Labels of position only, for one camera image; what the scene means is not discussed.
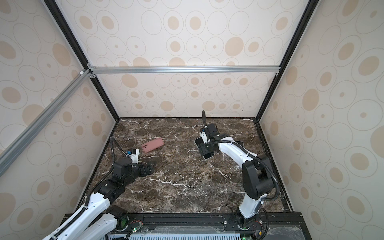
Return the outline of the black phone silver edge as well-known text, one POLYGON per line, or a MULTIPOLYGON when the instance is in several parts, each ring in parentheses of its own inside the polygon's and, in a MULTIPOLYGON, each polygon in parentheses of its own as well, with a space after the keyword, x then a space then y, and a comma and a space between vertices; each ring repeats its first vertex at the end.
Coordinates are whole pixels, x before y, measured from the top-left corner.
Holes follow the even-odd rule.
POLYGON ((238 148, 244 148, 244 142, 242 141, 233 141, 233 144, 236 145, 238 148))

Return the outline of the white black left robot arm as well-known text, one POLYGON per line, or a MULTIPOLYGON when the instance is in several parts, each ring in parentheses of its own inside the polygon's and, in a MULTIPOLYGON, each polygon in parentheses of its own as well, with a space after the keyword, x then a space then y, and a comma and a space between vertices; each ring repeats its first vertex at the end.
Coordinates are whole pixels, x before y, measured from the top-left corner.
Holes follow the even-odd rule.
POLYGON ((118 217, 107 209, 125 192, 126 186, 138 178, 155 172, 156 163, 139 164, 131 158, 116 161, 108 172, 109 179, 102 179, 85 203, 45 240, 99 239, 117 227, 118 217))

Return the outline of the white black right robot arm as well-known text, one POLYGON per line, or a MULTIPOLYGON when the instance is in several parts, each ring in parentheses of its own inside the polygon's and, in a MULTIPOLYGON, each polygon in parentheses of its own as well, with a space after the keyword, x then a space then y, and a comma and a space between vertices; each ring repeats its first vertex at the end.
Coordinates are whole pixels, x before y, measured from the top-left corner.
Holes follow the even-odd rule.
POLYGON ((242 220, 250 220, 259 213, 264 202, 279 198, 280 185, 271 162, 267 156, 254 154, 231 136, 219 133, 217 125, 203 124, 195 144, 204 159, 222 152, 241 167, 245 196, 238 214, 242 220))

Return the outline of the pink phone case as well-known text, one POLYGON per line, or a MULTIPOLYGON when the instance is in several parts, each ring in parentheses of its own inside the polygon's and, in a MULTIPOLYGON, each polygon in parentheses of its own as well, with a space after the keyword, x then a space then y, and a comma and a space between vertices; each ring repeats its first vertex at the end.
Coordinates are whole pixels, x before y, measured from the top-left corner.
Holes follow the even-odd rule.
POLYGON ((165 143, 162 138, 156 138, 147 143, 142 144, 142 150, 144 153, 148 153, 150 151, 162 147, 164 144, 165 143))

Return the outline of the aluminium rail back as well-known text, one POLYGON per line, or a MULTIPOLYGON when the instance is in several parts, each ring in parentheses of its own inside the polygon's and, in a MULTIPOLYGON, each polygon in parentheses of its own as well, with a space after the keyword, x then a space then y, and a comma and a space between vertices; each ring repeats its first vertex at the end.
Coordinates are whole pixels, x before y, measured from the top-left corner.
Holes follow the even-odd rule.
POLYGON ((278 73, 279 66, 91 67, 95 74, 278 73))

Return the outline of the aluminium rail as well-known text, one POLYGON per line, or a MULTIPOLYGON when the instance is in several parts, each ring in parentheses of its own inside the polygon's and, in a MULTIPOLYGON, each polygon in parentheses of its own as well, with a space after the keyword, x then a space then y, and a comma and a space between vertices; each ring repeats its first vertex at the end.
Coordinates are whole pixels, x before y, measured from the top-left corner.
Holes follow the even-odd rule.
POLYGON ((278 73, 279 66, 91 67, 95 74, 278 73))
POLYGON ((20 156, 32 140, 41 132, 48 122, 57 114, 74 92, 90 78, 91 71, 83 70, 39 115, 38 117, 5 149, 1 154, 1 175, 20 156))

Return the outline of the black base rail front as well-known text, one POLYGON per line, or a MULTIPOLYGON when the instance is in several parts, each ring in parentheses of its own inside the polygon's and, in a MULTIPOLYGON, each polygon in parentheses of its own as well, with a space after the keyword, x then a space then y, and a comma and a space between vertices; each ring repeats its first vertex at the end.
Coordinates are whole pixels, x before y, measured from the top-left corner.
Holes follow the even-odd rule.
POLYGON ((302 214, 262 211, 242 221, 235 213, 123 213, 93 220, 79 240, 309 240, 302 214))

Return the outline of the aluminium rail left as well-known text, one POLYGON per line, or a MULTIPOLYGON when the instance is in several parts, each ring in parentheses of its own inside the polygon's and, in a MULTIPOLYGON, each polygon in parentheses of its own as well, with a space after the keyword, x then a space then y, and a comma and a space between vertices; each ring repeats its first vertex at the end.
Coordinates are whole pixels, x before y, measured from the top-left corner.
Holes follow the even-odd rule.
POLYGON ((1 154, 1 175, 20 156, 32 140, 41 132, 48 122, 57 114, 74 92, 90 78, 91 71, 83 70, 39 115, 38 117, 5 149, 1 154))

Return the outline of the black corner frame post right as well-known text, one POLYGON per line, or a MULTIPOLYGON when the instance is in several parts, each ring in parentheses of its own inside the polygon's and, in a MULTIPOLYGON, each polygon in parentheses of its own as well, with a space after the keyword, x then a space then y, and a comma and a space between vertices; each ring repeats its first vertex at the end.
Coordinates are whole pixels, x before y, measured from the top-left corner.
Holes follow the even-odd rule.
POLYGON ((260 122, 262 116, 264 115, 268 104, 270 103, 270 100, 272 99, 275 90, 277 89, 277 86, 279 85, 279 82, 281 78, 283 77, 284 72, 286 71, 292 56, 311 20, 311 17, 313 16, 317 6, 319 4, 319 0, 310 0, 308 1, 308 4, 303 12, 303 15, 300 18, 300 21, 298 23, 298 26, 293 34, 293 37, 288 45, 288 48, 283 56, 283 59, 280 64, 280 70, 277 73, 277 75, 274 77, 267 94, 262 102, 261 108, 256 116, 256 122, 260 122))

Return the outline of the black corner frame post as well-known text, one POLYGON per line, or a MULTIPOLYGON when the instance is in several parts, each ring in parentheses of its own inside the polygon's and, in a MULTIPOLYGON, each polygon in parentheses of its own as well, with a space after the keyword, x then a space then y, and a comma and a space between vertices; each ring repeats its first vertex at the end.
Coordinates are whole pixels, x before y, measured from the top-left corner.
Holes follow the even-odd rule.
POLYGON ((303 12, 303 15, 300 18, 300 21, 298 23, 298 26, 293 34, 293 37, 288 45, 288 48, 283 56, 283 59, 280 64, 280 70, 277 73, 277 75, 274 77, 267 94, 262 102, 261 108, 256 116, 256 122, 260 122, 262 116, 264 115, 268 104, 270 103, 270 100, 272 99, 275 90, 277 89, 277 86, 279 85, 279 82, 281 78, 283 77, 284 72, 286 71, 292 56, 311 20, 311 17, 313 16, 317 6, 319 4, 319 0, 310 0, 308 1, 308 4, 303 12))
POLYGON ((71 30, 67 20, 65 19, 62 11, 59 8, 59 5, 56 1, 43 1, 46 7, 48 8, 49 13, 52 15, 53 19, 55 20, 56 24, 58 25, 59 29, 61 30, 62 34, 64 35, 65 39, 69 43, 72 51, 74 52, 75 56, 79 60, 80 64, 85 70, 89 70, 92 74, 91 81, 96 88, 97 92, 99 93, 101 99, 103 100, 104 104, 106 105, 109 113, 112 115, 113 119, 117 123, 120 120, 120 117, 115 110, 112 102, 110 101, 110 98, 107 96, 106 91, 102 87, 101 82, 99 81, 96 74, 93 73, 93 70, 90 68, 90 63, 88 61, 88 58, 86 57, 82 47, 80 46, 77 38, 75 37, 73 31, 71 30))

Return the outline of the black corner frame post left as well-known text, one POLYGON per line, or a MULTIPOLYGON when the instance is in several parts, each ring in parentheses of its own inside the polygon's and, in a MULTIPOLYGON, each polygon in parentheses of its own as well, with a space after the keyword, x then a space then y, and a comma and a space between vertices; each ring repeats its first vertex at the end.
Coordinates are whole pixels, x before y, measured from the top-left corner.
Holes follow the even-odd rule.
POLYGON ((59 5, 56 1, 43 1, 46 7, 48 8, 49 13, 52 15, 53 19, 55 20, 56 24, 58 25, 59 29, 61 30, 62 34, 64 35, 65 39, 69 43, 72 51, 74 52, 75 56, 79 60, 80 64, 85 70, 89 70, 92 74, 91 81, 96 88, 97 92, 99 93, 101 99, 103 100, 104 104, 106 105, 109 113, 112 115, 113 119, 117 123, 120 120, 120 117, 115 110, 112 102, 110 101, 110 98, 107 96, 106 91, 102 87, 101 82, 99 81, 96 74, 93 73, 93 70, 90 68, 90 63, 88 61, 88 58, 86 57, 82 47, 80 46, 77 38, 75 37, 73 31, 71 30, 67 20, 65 19, 62 11, 59 8, 59 5))

